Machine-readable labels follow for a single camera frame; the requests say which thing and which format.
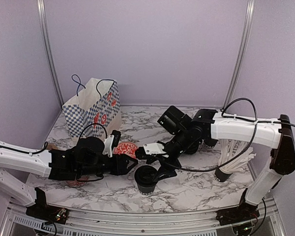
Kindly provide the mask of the black paper coffee cup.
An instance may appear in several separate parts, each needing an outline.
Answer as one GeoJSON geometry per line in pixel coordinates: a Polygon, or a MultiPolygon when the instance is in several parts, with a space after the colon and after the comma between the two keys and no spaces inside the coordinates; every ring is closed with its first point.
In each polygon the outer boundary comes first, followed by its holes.
{"type": "Polygon", "coordinates": [[[149,165],[143,165],[135,171],[134,180],[141,194],[150,195],[154,192],[157,185],[154,180],[156,174],[157,170],[149,165]]]}

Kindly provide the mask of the black plastic cup lid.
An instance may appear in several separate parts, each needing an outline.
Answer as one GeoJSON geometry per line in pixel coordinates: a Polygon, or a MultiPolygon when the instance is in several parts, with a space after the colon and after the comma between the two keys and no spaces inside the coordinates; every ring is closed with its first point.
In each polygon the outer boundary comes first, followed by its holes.
{"type": "Polygon", "coordinates": [[[157,182],[153,181],[153,177],[155,176],[157,170],[149,165],[144,165],[139,167],[135,171],[134,179],[135,182],[140,187],[152,187],[157,184],[157,182]]]}

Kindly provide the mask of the stack of black lids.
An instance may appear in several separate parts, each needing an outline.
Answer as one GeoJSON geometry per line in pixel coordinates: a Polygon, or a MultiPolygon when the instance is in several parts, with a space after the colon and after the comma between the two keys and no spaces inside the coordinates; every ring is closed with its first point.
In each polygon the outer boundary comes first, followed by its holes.
{"type": "Polygon", "coordinates": [[[193,145],[189,147],[186,151],[185,154],[187,155],[193,155],[198,151],[199,145],[193,145]]]}

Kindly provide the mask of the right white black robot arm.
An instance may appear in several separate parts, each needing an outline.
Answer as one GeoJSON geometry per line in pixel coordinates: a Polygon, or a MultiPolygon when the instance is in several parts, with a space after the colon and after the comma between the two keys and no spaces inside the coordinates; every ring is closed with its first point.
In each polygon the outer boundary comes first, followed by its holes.
{"type": "Polygon", "coordinates": [[[295,170],[293,124],[287,115],[278,119],[258,119],[229,115],[225,111],[200,109],[191,118],[177,107],[170,106],[158,123],[174,137],[155,155],[160,168],[154,179],[175,177],[176,170],[182,168],[179,156],[199,141],[213,145],[216,140],[235,140],[246,142],[248,147],[252,143],[270,147],[267,166],[248,187],[243,202],[234,209],[235,218],[244,220],[284,175],[295,170]]]}

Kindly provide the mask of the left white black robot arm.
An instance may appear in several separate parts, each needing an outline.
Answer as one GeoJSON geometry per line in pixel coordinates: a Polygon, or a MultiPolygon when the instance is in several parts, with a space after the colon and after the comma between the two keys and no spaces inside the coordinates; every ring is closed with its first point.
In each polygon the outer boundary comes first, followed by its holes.
{"type": "Polygon", "coordinates": [[[120,132],[114,131],[105,140],[97,137],[80,138],[67,150],[23,150],[19,146],[0,141],[0,190],[10,195],[42,219],[52,215],[52,207],[46,203],[44,191],[25,185],[5,172],[14,169],[57,181],[83,182],[84,176],[96,176],[102,180],[105,174],[123,176],[128,174],[138,160],[127,154],[114,154],[120,132]]]}

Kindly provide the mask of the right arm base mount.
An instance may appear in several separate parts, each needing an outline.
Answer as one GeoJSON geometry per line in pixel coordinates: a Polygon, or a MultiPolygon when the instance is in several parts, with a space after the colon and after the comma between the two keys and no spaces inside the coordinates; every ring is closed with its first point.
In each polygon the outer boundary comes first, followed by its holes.
{"type": "Polygon", "coordinates": [[[247,221],[260,216],[257,210],[258,206],[253,206],[246,202],[245,196],[247,190],[247,188],[244,190],[238,206],[221,209],[216,212],[216,220],[219,221],[221,226],[247,221]]]}

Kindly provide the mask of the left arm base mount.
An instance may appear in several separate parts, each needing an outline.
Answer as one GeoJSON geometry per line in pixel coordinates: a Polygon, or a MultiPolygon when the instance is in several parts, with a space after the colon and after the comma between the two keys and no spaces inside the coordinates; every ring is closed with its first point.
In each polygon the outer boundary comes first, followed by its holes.
{"type": "Polygon", "coordinates": [[[34,205],[27,207],[26,215],[51,223],[65,224],[69,210],[47,204],[45,192],[38,187],[35,187],[34,190],[36,192],[34,205]]]}

